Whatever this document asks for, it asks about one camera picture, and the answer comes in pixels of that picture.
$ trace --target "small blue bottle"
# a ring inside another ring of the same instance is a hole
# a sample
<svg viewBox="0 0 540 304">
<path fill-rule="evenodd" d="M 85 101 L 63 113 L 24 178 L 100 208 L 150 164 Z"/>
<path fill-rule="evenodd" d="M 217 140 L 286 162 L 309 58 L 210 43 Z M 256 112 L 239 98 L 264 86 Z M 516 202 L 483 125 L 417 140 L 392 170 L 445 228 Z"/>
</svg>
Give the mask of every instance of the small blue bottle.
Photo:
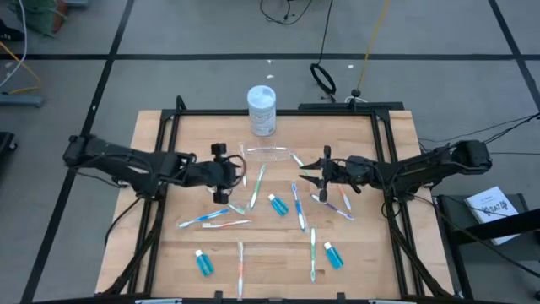
<svg viewBox="0 0 540 304">
<path fill-rule="evenodd" d="M 204 254 L 202 250 L 197 250 L 195 251 L 195 256 L 197 257 L 197 266 L 201 270 L 202 275 L 209 276 L 213 274 L 213 266 L 210 263 L 208 255 Z"/>
<path fill-rule="evenodd" d="M 281 200 L 281 198 L 276 198 L 275 195 L 268 195 L 268 199 L 272 202 L 272 207 L 278 212 L 279 215 L 285 216 L 289 212 L 289 207 Z"/>
<path fill-rule="evenodd" d="M 330 264 L 335 269 L 340 269 L 341 267 L 343 267 L 343 260 L 339 256 L 338 250 L 336 250 L 336 248 L 334 248 L 330 244 L 330 242 L 324 243 L 324 248 L 327 250 L 327 257 L 328 257 L 328 260 L 330 261 Z"/>
</svg>

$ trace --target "floor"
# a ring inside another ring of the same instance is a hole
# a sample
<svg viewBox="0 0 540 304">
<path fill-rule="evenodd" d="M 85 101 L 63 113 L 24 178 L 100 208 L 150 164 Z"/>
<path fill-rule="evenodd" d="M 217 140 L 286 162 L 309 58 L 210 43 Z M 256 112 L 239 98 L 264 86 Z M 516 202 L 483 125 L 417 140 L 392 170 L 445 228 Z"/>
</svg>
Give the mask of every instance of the floor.
<svg viewBox="0 0 540 304">
<path fill-rule="evenodd" d="M 285 3 L 264 4 L 280 19 Z M 306 3 L 293 1 L 291 11 L 298 14 Z M 268 23 L 258 5 L 254 0 L 93 0 L 87 9 L 72 10 L 55 38 L 29 35 L 28 64 L 42 79 L 46 104 L 0 108 L 0 130 L 14 132 L 19 141 L 0 187 L 0 303 L 21 301 L 64 185 L 61 156 L 69 135 L 85 126 L 129 144 L 140 110 L 171 108 L 178 94 L 190 109 L 245 108 L 246 92 L 255 84 L 272 86 L 280 109 L 328 102 L 309 72 L 320 50 L 328 1 L 313 0 L 291 26 Z M 7 0 L 0 1 L 0 18 L 20 28 L 7 6 Z M 336 81 L 338 101 L 358 80 L 361 53 L 382 6 L 370 0 L 334 3 L 325 48 L 332 59 L 321 65 Z M 413 112 L 420 138 L 448 138 L 534 114 L 540 106 L 534 83 L 540 81 L 538 10 L 535 0 L 391 0 L 362 97 L 402 101 Z M 22 51 L 21 43 L 8 46 Z M 1 58 L 0 71 L 6 73 L 11 61 Z M 3 90 L 32 81 L 21 69 Z M 537 124 L 509 133 L 489 149 L 540 152 Z M 523 193 L 530 209 L 540 208 L 535 195 L 540 158 L 493 158 L 489 173 L 450 177 L 435 192 L 470 194 L 500 186 L 506 193 Z M 92 295 L 116 196 L 100 182 L 75 179 L 35 301 Z M 467 269 L 478 299 L 533 303 L 533 292 L 540 290 L 538 280 L 507 265 L 472 261 Z M 523 283 L 505 289 L 505 280 L 516 282 L 516 277 Z"/>
</svg>

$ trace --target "white container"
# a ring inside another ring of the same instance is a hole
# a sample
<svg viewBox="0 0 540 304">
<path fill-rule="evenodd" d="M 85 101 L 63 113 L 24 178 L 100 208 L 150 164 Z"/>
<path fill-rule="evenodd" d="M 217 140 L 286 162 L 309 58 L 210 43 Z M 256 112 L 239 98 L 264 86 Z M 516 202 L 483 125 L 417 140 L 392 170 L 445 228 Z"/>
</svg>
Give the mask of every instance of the white container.
<svg viewBox="0 0 540 304">
<path fill-rule="evenodd" d="M 256 136 L 270 136 L 276 131 L 276 93 L 266 85 L 247 92 L 251 131 Z"/>
</svg>

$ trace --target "wooden tabletop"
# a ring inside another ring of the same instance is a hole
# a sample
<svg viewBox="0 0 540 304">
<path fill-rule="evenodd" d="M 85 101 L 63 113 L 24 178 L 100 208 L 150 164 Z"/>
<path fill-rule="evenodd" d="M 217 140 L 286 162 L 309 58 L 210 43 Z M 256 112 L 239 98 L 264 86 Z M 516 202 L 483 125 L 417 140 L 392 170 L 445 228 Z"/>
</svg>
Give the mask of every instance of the wooden tabletop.
<svg viewBox="0 0 540 304">
<path fill-rule="evenodd" d="M 159 111 L 141 111 L 132 139 L 132 147 L 154 149 Z M 419 144 L 409 111 L 391 111 L 391 125 L 399 159 L 418 155 Z M 380 123 L 384 142 L 384 126 Z M 332 157 L 361 155 L 376 160 L 373 133 L 368 117 L 278 117 L 278 128 L 271 138 L 254 136 L 249 117 L 185 116 L 181 117 L 176 151 L 195 153 L 199 160 L 210 160 L 210 144 L 226 143 L 229 154 L 240 151 L 239 142 L 276 144 L 294 151 L 304 163 L 322 156 L 325 144 L 332 147 Z M 385 150 L 386 159 L 390 159 Z M 230 201 L 246 206 L 251 198 L 262 163 L 248 161 L 247 187 L 235 188 Z M 224 297 L 237 297 L 237 242 L 245 247 L 245 298 L 335 298 L 345 292 L 354 298 L 399 298 L 391 238 L 386 219 L 381 214 L 380 190 L 363 187 L 358 195 L 343 187 L 351 204 L 355 221 L 349 221 L 314 202 L 310 193 L 318 193 L 298 177 L 297 164 L 291 160 L 267 163 L 261 191 L 252 211 L 245 216 L 227 214 L 209 222 L 221 224 L 232 220 L 251 220 L 250 225 L 222 229 L 203 229 L 194 224 L 184 229 L 177 225 L 198 216 L 222 209 L 213 203 L 205 187 L 169 187 L 165 218 L 159 244 L 152 296 L 213 297 L 222 290 Z M 294 207 L 291 182 L 296 182 L 309 227 L 316 227 L 316 283 L 310 280 L 311 245 L 309 233 L 300 230 Z M 280 217 L 273 210 L 268 194 L 280 197 L 290 208 Z M 429 198 L 427 190 L 419 195 Z M 132 190 L 121 190 L 116 205 L 118 216 L 132 201 Z M 336 185 L 329 185 L 328 202 L 342 210 L 346 207 Z M 122 219 L 111 233 L 101 266 L 96 291 L 103 291 L 125 268 L 133 255 L 142 204 Z M 448 291 L 452 291 L 439 227 L 433 207 L 421 200 L 408 203 L 418 256 L 431 274 Z M 332 268 L 323 247 L 331 242 L 341 254 L 344 267 Z M 203 277 L 197 268 L 195 251 L 202 249 L 215 268 Z M 410 268 L 404 257 L 409 292 L 413 292 Z M 147 262 L 142 263 L 141 280 Z"/>
</svg>

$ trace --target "yellow cable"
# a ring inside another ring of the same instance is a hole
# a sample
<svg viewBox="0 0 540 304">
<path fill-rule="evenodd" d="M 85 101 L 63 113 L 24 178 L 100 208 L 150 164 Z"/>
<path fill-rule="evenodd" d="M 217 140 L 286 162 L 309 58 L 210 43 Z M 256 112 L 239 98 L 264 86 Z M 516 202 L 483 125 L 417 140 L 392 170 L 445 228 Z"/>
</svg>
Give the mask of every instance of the yellow cable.
<svg viewBox="0 0 540 304">
<path fill-rule="evenodd" d="M 20 62 L 20 59 L 15 55 L 13 54 L 13 52 L 11 52 L 11 50 L 9 50 L 9 48 L 4 45 L 1 41 L 0 41 L 0 46 L 6 50 L 6 52 L 11 55 L 11 57 L 13 57 L 13 59 L 15 59 L 17 62 Z M 33 90 L 38 90 L 40 88 L 40 85 L 41 85 L 41 79 L 38 75 L 36 75 L 34 73 L 34 71 L 32 71 L 31 68 L 29 68 L 26 63 L 24 62 L 21 62 L 21 65 L 23 66 L 23 68 L 26 68 L 26 70 L 28 72 L 30 72 L 30 74 L 32 74 L 32 76 L 34 76 L 34 78 L 37 80 L 38 82 L 38 85 L 36 86 L 33 86 L 33 87 L 28 87 L 28 88 L 22 88 L 22 89 L 16 89 L 16 90 L 12 90 L 12 91 L 9 91 L 8 94 L 17 94 L 17 93 L 22 93 L 22 92 L 28 92 L 28 91 L 33 91 Z"/>
<path fill-rule="evenodd" d="M 358 82 L 358 85 L 356 86 L 358 90 L 360 90 L 360 85 L 362 84 L 362 80 L 364 80 L 365 71 L 368 69 L 368 60 L 370 59 L 371 48 L 375 44 L 375 40 L 377 39 L 377 33 L 379 33 L 379 28 L 382 25 L 382 21 L 385 19 L 386 11 L 388 10 L 389 4 L 390 4 L 390 0 L 385 0 L 385 7 L 382 9 L 381 16 L 377 20 L 377 25 L 375 26 L 375 29 L 373 30 L 373 34 L 371 35 L 370 43 L 368 44 L 368 49 L 367 51 L 365 51 L 364 64 L 362 65 L 362 72 L 360 73 L 360 80 Z"/>
</svg>

